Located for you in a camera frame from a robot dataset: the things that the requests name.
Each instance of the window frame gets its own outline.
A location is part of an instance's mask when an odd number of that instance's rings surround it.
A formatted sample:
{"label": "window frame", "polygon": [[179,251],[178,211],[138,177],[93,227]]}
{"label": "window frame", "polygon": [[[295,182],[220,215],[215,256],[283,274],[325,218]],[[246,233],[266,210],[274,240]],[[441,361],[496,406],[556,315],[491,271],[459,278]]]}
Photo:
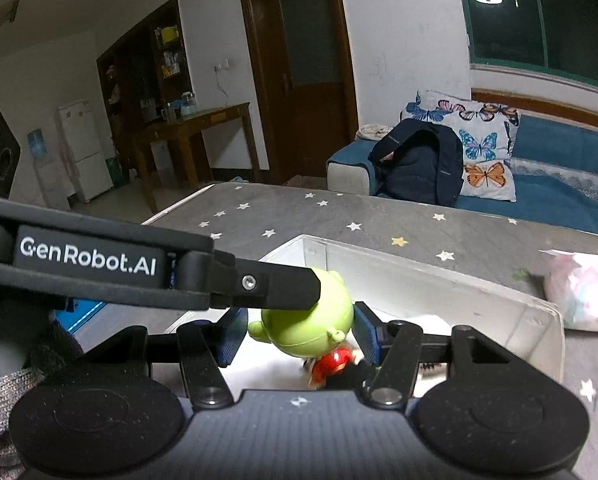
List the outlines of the window frame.
{"label": "window frame", "polygon": [[470,62],[473,64],[481,64],[487,66],[504,66],[508,68],[519,68],[522,70],[529,70],[532,72],[540,72],[549,75],[555,75],[572,81],[579,81],[592,86],[598,87],[597,79],[590,79],[589,77],[567,72],[565,70],[558,70],[555,68],[548,67],[548,41],[545,33],[545,21],[543,18],[543,7],[541,0],[537,1],[537,8],[539,9],[539,20],[541,23],[541,43],[543,43],[543,60],[544,66],[534,65],[531,63],[522,63],[518,61],[509,61],[506,59],[495,59],[489,57],[478,57],[474,50],[474,35],[472,33],[472,16],[470,15],[470,6],[468,0],[461,0],[463,5],[463,15],[465,18],[466,31],[468,33],[468,50],[470,52]]}

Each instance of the backpack strap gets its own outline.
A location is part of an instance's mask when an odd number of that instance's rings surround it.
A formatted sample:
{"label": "backpack strap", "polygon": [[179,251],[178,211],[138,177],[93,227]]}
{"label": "backpack strap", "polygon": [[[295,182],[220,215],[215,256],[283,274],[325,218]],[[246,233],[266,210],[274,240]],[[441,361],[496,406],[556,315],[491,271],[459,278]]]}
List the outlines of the backpack strap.
{"label": "backpack strap", "polygon": [[419,130],[429,130],[429,124],[416,119],[405,119],[397,124],[389,134],[374,145],[370,152],[370,161],[377,163],[390,155],[398,147],[403,146],[405,142]]}
{"label": "backpack strap", "polygon": [[439,205],[452,206],[463,186],[463,147],[448,126],[431,125],[439,139],[439,165],[436,174],[436,198]]}

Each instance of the yellow star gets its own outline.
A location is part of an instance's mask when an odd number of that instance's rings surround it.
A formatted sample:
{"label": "yellow star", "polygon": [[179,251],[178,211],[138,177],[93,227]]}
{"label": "yellow star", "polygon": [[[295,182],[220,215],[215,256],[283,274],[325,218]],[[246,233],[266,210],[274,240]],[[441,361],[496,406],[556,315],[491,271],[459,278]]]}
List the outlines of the yellow star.
{"label": "yellow star", "polygon": [[408,244],[409,242],[404,240],[402,237],[401,238],[393,238],[392,239],[392,244],[393,245],[398,245],[399,247],[403,247],[404,245]]}

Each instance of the plastic bag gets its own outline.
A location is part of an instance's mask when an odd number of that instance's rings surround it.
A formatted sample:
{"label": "plastic bag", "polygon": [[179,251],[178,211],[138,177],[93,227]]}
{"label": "plastic bag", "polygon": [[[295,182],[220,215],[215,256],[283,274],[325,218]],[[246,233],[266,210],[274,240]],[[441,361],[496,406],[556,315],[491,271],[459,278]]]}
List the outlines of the plastic bag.
{"label": "plastic bag", "polygon": [[598,332],[598,255],[553,254],[543,288],[548,301],[555,303],[565,328]]}

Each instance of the white plastic box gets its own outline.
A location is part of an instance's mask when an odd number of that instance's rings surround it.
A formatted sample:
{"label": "white plastic box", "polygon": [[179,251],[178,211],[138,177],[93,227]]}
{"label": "white plastic box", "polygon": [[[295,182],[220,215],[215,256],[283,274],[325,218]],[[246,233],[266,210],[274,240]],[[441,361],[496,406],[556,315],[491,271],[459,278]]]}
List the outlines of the white plastic box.
{"label": "white plastic box", "polygon": [[[353,301],[364,301],[384,321],[435,314],[450,326],[467,324],[556,381],[564,363],[563,324],[553,304],[453,270],[301,235],[261,261],[336,270]],[[223,311],[188,312],[168,331],[193,319],[218,320]],[[250,321],[260,313],[250,310]],[[223,373],[235,396],[242,388],[301,388],[302,361],[246,336]]]}

